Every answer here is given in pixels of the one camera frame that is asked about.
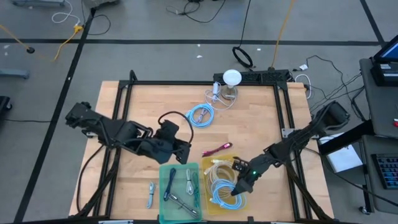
lamp base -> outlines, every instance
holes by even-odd
[[[228,85],[224,85],[221,87],[221,96],[226,100],[234,100],[238,95],[238,90],[235,86],[230,88]]]

white lamp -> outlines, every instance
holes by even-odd
[[[238,71],[230,69],[224,72],[223,80],[226,85],[221,89],[221,96],[226,100],[235,99],[238,94],[235,86],[241,83],[242,75]]]

white paper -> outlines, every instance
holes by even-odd
[[[341,134],[343,133],[323,137],[320,139],[320,142],[321,144],[323,144]],[[357,166],[361,166],[363,164],[352,145],[343,147],[340,150],[332,152],[331,154],[327,155],[327,158],[335,172],[341,172],[343,170],[348,170]]]

computer monitor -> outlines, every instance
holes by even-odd
[[[375,56],[376,62],[398,62],[398,35],[386,44]]]

yellow cable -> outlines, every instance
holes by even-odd
[[[290,16],[290,12],[291,12],[291,10],[292,10],[292,8],[293,8],[293,4],[294,4],[294,0],[292,0],[292,1],[290,2],[289,10],[287,11],[287,15],[286,15],[285,21],[284,21],[282,27],[280,28],[278,40],[276,41],[276,45],[275,45],[274,59],[272,59],[271,68],[274,67],[274,63],[275,63],[275,60],[276,60],[276,56],[277,56],[277,54],[278,54],[279,41],[280,41],[280,39],[282,38],[282,34],[283,34],[283,32],[284,32],[286,23],[287,23],[287,21],[289,20],[289,16]]]
[[[29,47],[28,45],[26,45],[26,44],[24,44],[22,41],[20,41],[11,31],[9,31],[9,30],[8,30],[7,28],[5,28],[3,25],[0,25],[0,28],[1,28],[2,30],[4,30],[4,31],[5,31],[8,35],[10,35],[12,38],[14,38],[14,40],[16,40],[18,43],[20,43],[21,45],[23,45],[26,49],[30,49],[30,47]],[[75,36],[77,33],[79,33],[81,30],[83,30],[83,27],[82,27],[82,26],[75,26],[75,27],[74,27],[73,35],[72,35],[67,41],[65,41],[64,43],[62,43],[62,44],[59,46],[58,51],[57,51],[57,54],[55,55],[54,59],[51,60],[51,62],[54,62],[54,61],[56,61],[56,60],[58,59],[58,56],[60,55],[60,52],[61,52],[62,47],[63,47],[67,42],[69,42],[70,40],[72,40],[72,38],[74,38],[74,36]],[[43,55],[41,55],[41,54],[38,54],[38,56],[40,56],[40,57],[42,57],[42,58],[46,58],[45,56],[43,56]]]

